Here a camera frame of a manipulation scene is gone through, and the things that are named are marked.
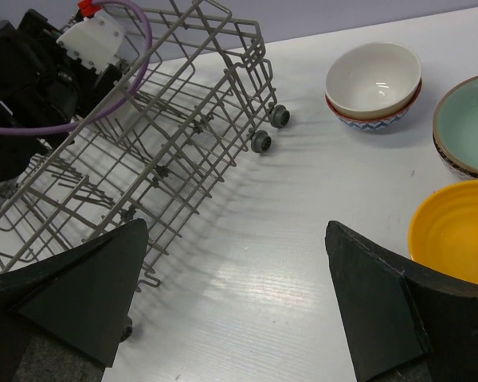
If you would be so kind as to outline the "white bowl stacked top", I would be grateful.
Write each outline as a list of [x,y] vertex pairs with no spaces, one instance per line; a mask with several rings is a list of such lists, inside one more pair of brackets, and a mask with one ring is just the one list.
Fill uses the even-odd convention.
[[340,114],[378,119],[402,109],[422,75],[416,53],[393,42],[371,42],[340,56],[329,68],[325,95]]

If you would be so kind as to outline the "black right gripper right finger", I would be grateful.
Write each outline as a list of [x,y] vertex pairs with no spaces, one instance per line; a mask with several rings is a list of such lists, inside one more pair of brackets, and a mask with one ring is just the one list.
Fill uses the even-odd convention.
[[331,279],[358,381],[478,381],[478,285],[331,220]]

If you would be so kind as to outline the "patterned mosaic bowl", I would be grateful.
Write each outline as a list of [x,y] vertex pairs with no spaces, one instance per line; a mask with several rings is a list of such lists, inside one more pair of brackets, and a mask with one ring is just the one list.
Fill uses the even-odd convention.
[[475,175],[470,174],[466,170],[461,169],[458,165],[454,164],[444,153],[444,151],[439,147],[437,140],[435,137],[433,137],[433,145],[434,148],[436,149],[438,155],[441,158],[441,161],[443,162],[445,168],[453,174],[455,177],[462,181],[469,181],[469,180],[474,180],[476,179]]

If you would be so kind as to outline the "red blue patterned bowl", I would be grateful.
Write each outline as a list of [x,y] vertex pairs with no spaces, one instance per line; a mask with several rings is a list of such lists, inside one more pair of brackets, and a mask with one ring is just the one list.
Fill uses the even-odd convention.
[[423,85],[423,80],[419,81],[419,84],[412,95],[412,98],[409,102],[399,111],[394,112],[391,115],[387,115],[385,117],[381,117],[380,119],[367,119],[367,120],[360,120],[360,119],[352,119],[342,115],[331,103],[327,96],[325,96],[325,100],[327,103],[328,108],[334,113],[336,118],[344,123],[348,127],[352,127],[359,131],[380,131],[382,129],[386,129],[390,125],[400,121],[409,111],[411,106],[414,104],[416,99],[421,93]]

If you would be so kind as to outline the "yellow bowl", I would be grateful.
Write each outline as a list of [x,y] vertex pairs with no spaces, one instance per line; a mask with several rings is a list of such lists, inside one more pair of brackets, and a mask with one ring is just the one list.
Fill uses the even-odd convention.
[[412,217],[408,249],[416,263],[478,285],[478,180],[430,195]]

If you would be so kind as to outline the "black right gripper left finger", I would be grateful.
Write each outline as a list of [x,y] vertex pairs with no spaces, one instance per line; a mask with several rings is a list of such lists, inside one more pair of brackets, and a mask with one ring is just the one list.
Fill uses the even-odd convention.
[[78,247],[0,274],[0,355],[37,331],[112,367],[146,255],[133,220]]

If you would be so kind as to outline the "teal glazed bowl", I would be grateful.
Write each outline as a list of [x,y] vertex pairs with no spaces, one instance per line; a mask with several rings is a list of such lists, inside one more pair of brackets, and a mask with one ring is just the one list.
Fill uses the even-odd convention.
[[433,114],[433,137],[454,164],[478,179],[478,76],[443,96]]

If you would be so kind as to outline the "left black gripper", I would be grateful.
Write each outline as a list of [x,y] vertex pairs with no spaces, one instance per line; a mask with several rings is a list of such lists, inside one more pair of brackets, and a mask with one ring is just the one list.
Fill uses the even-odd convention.
[[19,26],[0,21],[0,127],[51,127],[85,117],[113,89],[122,72],[101,73],[74,60],[56,42],[61,34],[36,10]]

